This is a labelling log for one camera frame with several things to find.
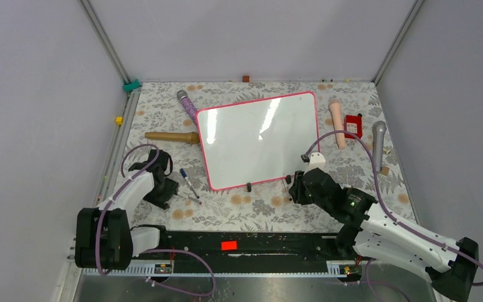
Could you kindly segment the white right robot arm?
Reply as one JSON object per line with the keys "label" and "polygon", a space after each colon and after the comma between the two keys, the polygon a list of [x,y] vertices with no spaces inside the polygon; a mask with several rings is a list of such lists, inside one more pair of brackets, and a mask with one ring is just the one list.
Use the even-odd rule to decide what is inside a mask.
{"label": "white right robot arm", "polygon": [[319,168],[287,177],[292,200],[315,204],[343,226],[335,238],[337,254],[382,260],[412,272],[453,301],[467,301],[477,272],[478,245],[470,238],[443,237],[388,215],[376,199],[341,187]]}

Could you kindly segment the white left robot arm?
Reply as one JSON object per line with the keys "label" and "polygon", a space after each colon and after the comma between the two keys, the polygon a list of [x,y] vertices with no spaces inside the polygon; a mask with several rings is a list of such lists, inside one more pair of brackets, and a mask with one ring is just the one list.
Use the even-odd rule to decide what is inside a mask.
{"label": "white left robot arm", "polygon": [[169,208],[179,185],[170,179],[173,160],[170,154],[153,148],[144,162],[131,164],[122,185],[93,208],[77,215],[74,261],[77,267],[97,269],[101,274],[126,269],[132,258],[148,252],[161,259],[170,242],[157,226],[130,225],[141,201],[160,210]]}

